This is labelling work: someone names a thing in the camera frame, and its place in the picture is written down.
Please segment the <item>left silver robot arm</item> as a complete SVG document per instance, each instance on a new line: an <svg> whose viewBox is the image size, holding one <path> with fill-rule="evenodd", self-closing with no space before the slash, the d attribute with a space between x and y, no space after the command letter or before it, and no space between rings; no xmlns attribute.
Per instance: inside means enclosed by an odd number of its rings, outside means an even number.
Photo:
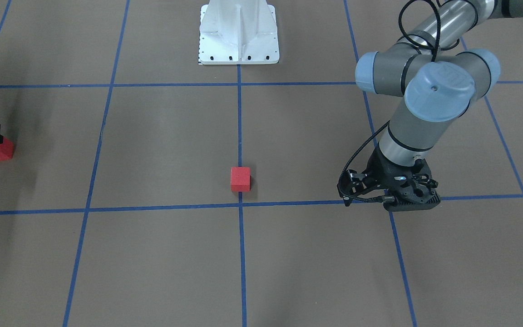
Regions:
<svg viewBox="0 0 523 327"><path fill-rule="evenodd" d="M363 172L350 169L352 155L337 182L345 206L382 203L387 211L429 210L441 202L438 182L426 157L448 127L496 85L501 64L490 50L442 52L490 19L523 17L523 0L428 1L433 15L412 31L398 18L401 37L388 50L359 58L355 83L365 92L401 98L388 122L372 134L379 138Z"/></svg>

